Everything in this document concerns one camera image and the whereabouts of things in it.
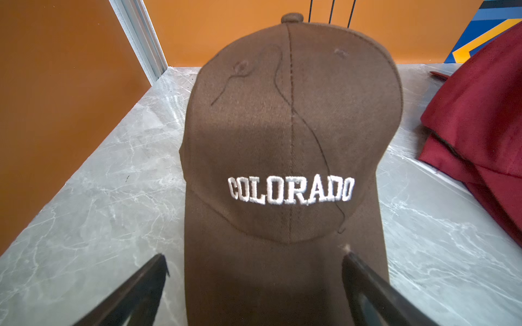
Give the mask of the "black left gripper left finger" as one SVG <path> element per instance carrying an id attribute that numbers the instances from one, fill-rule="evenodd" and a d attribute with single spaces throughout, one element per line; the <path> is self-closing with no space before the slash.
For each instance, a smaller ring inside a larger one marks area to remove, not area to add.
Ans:
<path id="1" fill-rule="evenodd" d="M 153 325 L 168 276 L 166 258 L 159 253 L 76 325 Z"/>

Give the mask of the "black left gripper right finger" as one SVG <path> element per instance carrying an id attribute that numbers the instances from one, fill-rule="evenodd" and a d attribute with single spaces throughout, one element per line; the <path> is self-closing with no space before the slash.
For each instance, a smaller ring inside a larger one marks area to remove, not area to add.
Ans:
<path id="1" fill-rule="evenodd" d="M 355 325 L 437 326 L 352 250 L 345 251 L 342 280 Z"/>

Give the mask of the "brown cap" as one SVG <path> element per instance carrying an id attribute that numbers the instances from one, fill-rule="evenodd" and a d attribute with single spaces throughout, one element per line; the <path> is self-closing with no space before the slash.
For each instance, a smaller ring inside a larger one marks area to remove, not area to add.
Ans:
<path id="1" fill-rule="evenodd" d="M 402 119 L 374 39 L 298 13 L 198 73 L 179 156 L 189 325 L 352 325 L 345 247 L 388 278 L 377 166 Z"/>

